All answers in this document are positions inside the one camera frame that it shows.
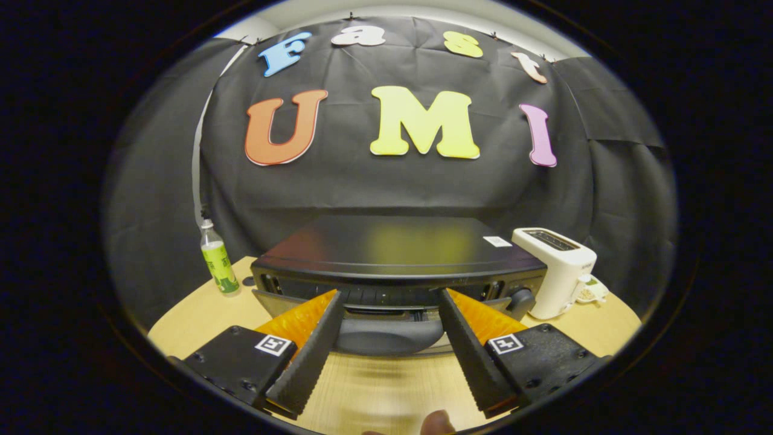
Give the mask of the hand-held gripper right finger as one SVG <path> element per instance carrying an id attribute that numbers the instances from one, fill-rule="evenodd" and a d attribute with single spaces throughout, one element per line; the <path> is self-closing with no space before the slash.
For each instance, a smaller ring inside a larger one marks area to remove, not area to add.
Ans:
<path id="1" fill-rule="evenodd" d="M 527 327 L 452 289 L 439 314 L 478 409 L 491 418 L 577 384 L 607 363 L 550 324 Z"/>

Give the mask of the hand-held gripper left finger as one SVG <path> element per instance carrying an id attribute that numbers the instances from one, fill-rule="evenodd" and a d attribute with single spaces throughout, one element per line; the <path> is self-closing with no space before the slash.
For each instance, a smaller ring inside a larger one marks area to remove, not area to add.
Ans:
<path id="1" fill-rule="evenodd" d="M 344 297 L 330 290 L 256 329 L 227 327 L 181 364 L 257 410 L 297 419 L 336 343 L 343 317 Z"/>

